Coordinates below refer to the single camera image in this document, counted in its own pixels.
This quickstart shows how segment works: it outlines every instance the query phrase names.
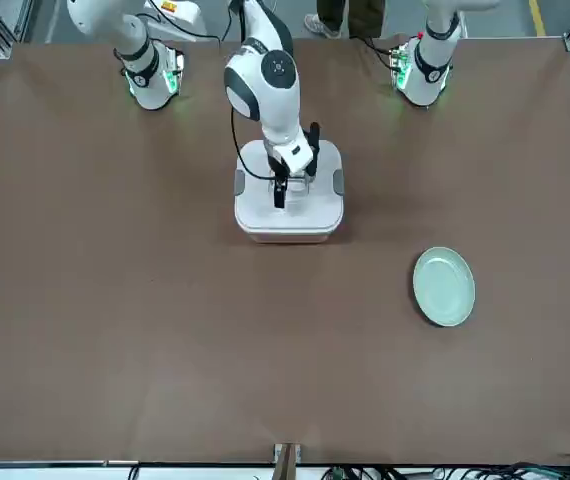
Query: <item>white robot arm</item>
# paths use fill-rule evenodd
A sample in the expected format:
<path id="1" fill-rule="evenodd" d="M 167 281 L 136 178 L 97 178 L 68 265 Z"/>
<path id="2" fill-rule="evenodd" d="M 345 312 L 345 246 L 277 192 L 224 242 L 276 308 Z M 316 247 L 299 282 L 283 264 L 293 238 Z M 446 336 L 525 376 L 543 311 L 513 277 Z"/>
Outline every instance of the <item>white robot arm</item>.
<path id="1" fill-rule="evenodd" d="M 225 67 L 227 98 L 238 113 L 260 121 L 269 156 L 288 174 L 300 173 L 314 154 L 300 125 L 292 36 L 262 0 L 235 0 L 230 8 L 245 16 L 247 39 Z"/>
<path id="2" fill-rule="evenodd" d="M 395 51 L 395 86 L 418 106 L 429 106 L 445 88 L 452 56 L 461 37 L 459 12 L 496 7 L 501 0 L 424 0 L 427 24 L 422 38 L 412 38 Z"/>
<path id="3" fill-rule="evenodd" d="M 183 58 L 150 39 L 135 15 L 144 5 L 145 0 L 67 0 L 70 17 L 82 33 L 114 46 L 140 106 L 158 110 L 178 93 Z"/>

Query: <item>black cable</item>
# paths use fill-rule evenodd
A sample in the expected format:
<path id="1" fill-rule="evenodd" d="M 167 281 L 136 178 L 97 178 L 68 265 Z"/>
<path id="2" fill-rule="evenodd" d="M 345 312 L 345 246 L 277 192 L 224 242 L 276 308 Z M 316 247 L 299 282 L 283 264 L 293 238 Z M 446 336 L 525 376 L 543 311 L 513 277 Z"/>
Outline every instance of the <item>black cable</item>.
<path id="1" fill-rule="evenodd" d="M 232 107 L 231 125 L 232 125 L 232 137 L 234 138 L 234 146 L 236 147 L 236 154 L 238 155 L 238 158 L 241 161 L 241 164 L 243 165 L 243 168 L 245 169 L 245 171 L 250 176 L 254 177 L 257 180 L 267 180 L 267 181 L 276 180 L 276 177 L 264 177 L 262 175 L 256 175 L 249 168 L 247 168 L 247 165 L 245 164 L 245 160 L 243 160 L 243 157 L 241 155 L 241 149 L 238 148 L 238 141 L 236 140 L 236 127 L 234 126 L 234 107 Z"/>
<path id="2" fill-rule="evenodd" d="M 360 470 L 361 474 L 365 474 L 369 480 L 374 480 L 374 477 L 372 477 L 364 468 L 361 468 Z"/>
<path id="3" fill-rule="evenodd" d="M 137 480 L 140 471 L 141 471 L 140 466 L 134 465 L 132 468 L 129 469 L 129 473 L 127 474 L 127 480 Z"/>
<path id="4" fill-rule="evenodd" d="M 454 472 L 456 471 L 455 468 L 452 468 L 449 473 L 447 474 L 447 476 L 445 477 L 445 480 L 450 480 L 450 478 L 452 478 L 452 475 L 454 475 Z"/>
<path id="5" fill-rule="evenodd" d="M 158 8 L 158 5 L 156 5 L 155 2 L 149 2 L 149 3 L 152 7 L 154 7 L 154 10 L 156 10 L 165 20 L 167 20 L 169 23 L 171 23 L 172 26 L 174 28 L 176 28 L 177 30 L 180 30 L 181 32 L 186 33 L 187 35 L 192 35 L 193 37 L 196 37 L 196 38 L 214 38 L 218 41 L 218 46 L 220 47 L 221 39 L 219 37 L 217 37 L 216 35 L 201 35 L 200 33 L 194 33 L 194 32 L 190 32 L 189 30 L 185 30 L 183 27 L 181 27 L 180 25 L 175 23 L 171 18 L 169 18 L 167 15 L 165 15 L 163 13 L 163 11 L 160 8 Z"/>
<path id="6" fill-rule="evenodd" d="M 388 64 L 383 57 L 381 57 L 381 54 L 384 55 L 391 55 L 392 51 L 391 50 L 384 50 L 382 48 L 378 48 L 376 45 L 374 45 L 374 41 L 370 38 L 370 41 L 372 42 L 371 44 L 364 38 L 362 37 L 351 37 L 351 38 L 356 38 L 357 40 L 360 40 L 361 42 L 363 42 L 367 48 L 369 48 L 370 50 L 372 50 L 374 52 L 374 54 L 376 55 L 376 58 L 378 58 L 378 61 L 381 62 L 383 64 L 383 66 L 385 68 L 387 68 L 388 70 L 392 71 L 392 72 L 400 72 L 400 68 L 398 67 L 392 67 L 390 64 Z"/>
<path id="7" fill-rule="evenodd" d="M 355 38 L 357 40 L 360 40 L 361 42 L 363 42 L 365 45 L 367 45 L 368 48 L 371 48 L 372 50 L 374 50 L 375 52 L 378 53 L 383 53 L 386 55 L 389 55 L 390 53 L 392 53 L 391 49 L 385 50 L 383 48 L 378 48 L 376 45 L 374 45 L 374 40 L 371 38 L 363 38 L 363 37 L 357 37 L 357 36 L 352 36 L 349 38 Z"/>
<path id="8" fill-rule="evenodd" d="M 154 20 L 156 23 L 163 23 L 163 19 L 160 16 L 155 17 L 154 15 L 150 15 L 149 13 L 137 13 L 136 16 L 138 18 L 143 18 L 143 17 L 150 18 Z"/>
<path id="9" fill-rule="evenodd" d="M 232 26 L 232 12 L 229 11 L 229 8 L 227 9 L 227 27 L 225 28 L 225 33 L 223 33 L 223 36 L 221 37 L 221 41 L 225 41 L 225 39 L 227 38 L 227 34 L 229 33 L 229 29 Z"/>
<path id="10" fill-rule="evenodd" d="M 321 480 L 325 480 L 327 478 L 327 475 L 329 475 L 330 473 L 332 473 L 332 471 L 334 470 L 334 467 L 329 467 L 327 470 L 325 470 L 325 473 L 323 474 L 323 476 L 321 477 Z"/>

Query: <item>light green plate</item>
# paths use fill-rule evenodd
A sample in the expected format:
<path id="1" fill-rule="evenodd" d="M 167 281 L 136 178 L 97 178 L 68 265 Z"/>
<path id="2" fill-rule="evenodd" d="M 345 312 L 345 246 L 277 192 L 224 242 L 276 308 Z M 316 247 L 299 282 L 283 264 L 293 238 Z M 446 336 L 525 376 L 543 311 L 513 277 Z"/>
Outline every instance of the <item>light green plate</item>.
<path id="1" fill-rule="evenodd" d="M 454 250 L 430 248 L 414 267 L 414 295 L 432 322 L 443 327 L 460 325 L 472 313 L 476 299 L 472 271 Z"/>

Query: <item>brown mat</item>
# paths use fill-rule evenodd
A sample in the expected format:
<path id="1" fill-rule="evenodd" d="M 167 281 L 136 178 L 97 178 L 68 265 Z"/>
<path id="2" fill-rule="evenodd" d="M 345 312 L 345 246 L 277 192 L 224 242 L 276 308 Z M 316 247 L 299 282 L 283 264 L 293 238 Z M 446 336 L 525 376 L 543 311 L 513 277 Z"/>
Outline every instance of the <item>brown mat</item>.
<path id="1" fill-rule="evenodd" d="M 429 111 L 363 45 L 296 49 L 302 120 L 345 164 L 323 246 L 257 246 L 235 224 L 230 47 L 190 46 L 184 96 L 158 113 L 107 47 L 19 45 L 0 65 L 0 459 L 570 454 L 561 40 L 462 42 Z M 409 294 L 433 245 L 474 271 L 463 327 Z"/>

